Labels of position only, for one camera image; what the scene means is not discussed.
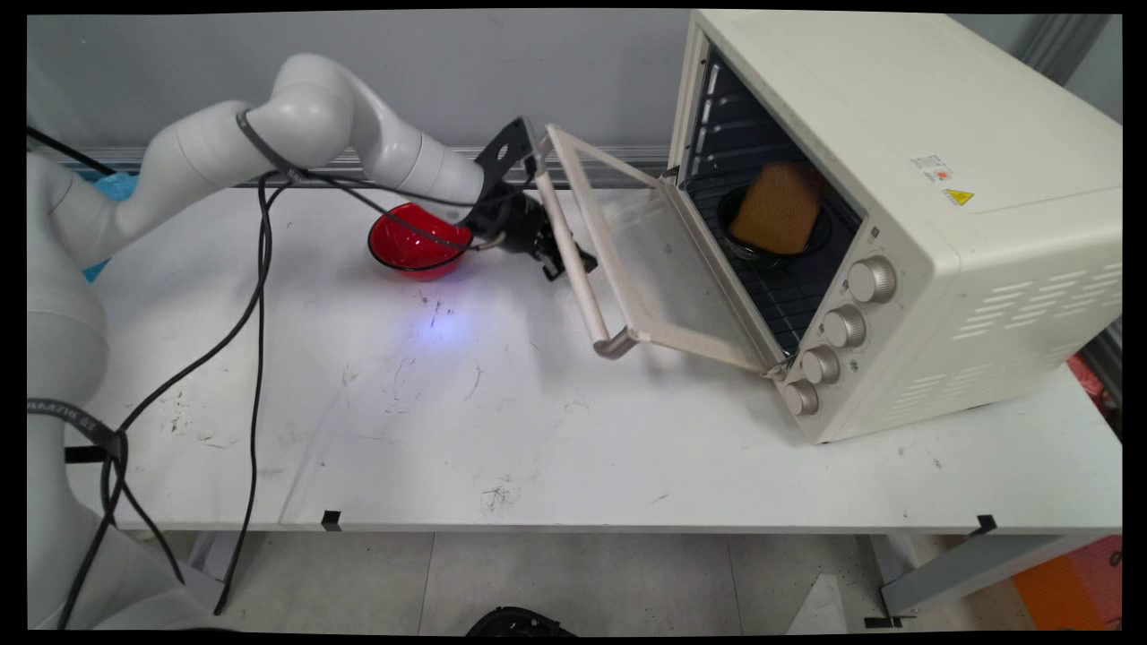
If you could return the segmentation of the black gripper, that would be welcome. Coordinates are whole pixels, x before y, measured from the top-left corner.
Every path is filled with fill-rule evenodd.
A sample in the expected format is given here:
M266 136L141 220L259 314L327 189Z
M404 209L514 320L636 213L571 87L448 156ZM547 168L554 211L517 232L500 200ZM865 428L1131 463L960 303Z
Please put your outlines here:
M560 244L548 230L548 213L533 197L522 192L491 192L476 204L465 218L465 226L476 238L493 242L500 238L498 248L505 252L528 254L543 265L548 281L556 281L565 273L565 263ZM574 244L582 269L587 274L599 266L594 254L586 252L582 244Z

